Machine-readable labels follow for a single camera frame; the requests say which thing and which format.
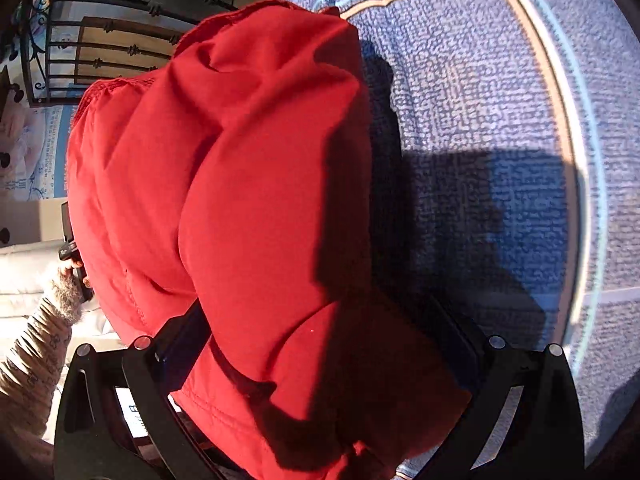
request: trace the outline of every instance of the red hood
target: red hood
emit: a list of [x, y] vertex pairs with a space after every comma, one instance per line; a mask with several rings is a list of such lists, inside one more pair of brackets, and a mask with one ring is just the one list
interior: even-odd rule
[[200, 298], [218, 346], [175, 397], [258, 479], [390, 478], [466, 403], [371, 288], [360, 65], [332, 12], [260, 2], [205, 20], [160, 70], [92, 85], [69, 140], [103, 310], [128, 344]]

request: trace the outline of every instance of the knit sleeve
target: knit sleeve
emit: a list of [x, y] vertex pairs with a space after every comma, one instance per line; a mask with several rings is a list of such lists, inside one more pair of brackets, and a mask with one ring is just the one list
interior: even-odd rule
[[72, 274], [58, 270], [26, 329], [0, 360], [0, 424], [17, 434], [44, 434], [80, 304]]

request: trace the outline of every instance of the round knob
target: round knob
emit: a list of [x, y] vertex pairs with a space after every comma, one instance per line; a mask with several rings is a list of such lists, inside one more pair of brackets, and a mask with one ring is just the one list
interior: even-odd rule
[[500, 350], [507, 346], [507, 342], [502, 339], [499, 335], [492, 335], [489, 338], [489, 344], [497, 350]]
[[136, 350], [146, 350], [151, 345], [151, 338], [148, 335], [141, 335], [133, 342], [133, 348]]
[[553, 343], [549, 345], [549, 352], [551, 353], [551, 355], [560, 357], [562, 355], [562, 347], [560, 345], [557, 345], [556, 343]]
[[78, 350], [76, 350], [76, 353], [80, 357], [84, 357], [85, 355], [88, 355], [90, 351], [91, 351], [91, 345], [89, 345], [89, 343], [84, 343], [78, 347]]

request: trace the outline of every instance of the person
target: person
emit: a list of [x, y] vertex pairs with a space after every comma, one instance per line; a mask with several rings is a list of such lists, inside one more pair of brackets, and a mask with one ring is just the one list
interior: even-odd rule
[[2, 474], [10, 475], [3, 478], [53, 478], [53, 445], [42, 437], [72, 326], [81, 318], [82, 294], [73, 277], [81, 266], [66, 260], [50, 272], [40, 304], [0, 360], [0, 460]]
[[92, 85], [67, 150], [74, 235], [125, 344], [197, 297], [172, 394], [258, 480], [388, 479], [469, 394], [372, 280], [358, 31], [281, 0], [207, 18], [164, 67]]

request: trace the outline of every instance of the hand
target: hand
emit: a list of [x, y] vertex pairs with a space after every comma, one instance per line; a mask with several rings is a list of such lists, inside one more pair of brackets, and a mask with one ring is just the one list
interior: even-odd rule
[[[63, 260], [60, 262], [60, 272], [62, 272], [62, 274], [71, 274], [73, 272], [74, 269], [79, 269], [80, 267], [82, 267], [82, 262], [79, 262], [77, 260]], [[91, 282], [89, 281], [89, 277], [85, 276], [82, 279], [82, 282], [84, 283], [84, 286], [86, 286], [87, 288], [91, 288]]]

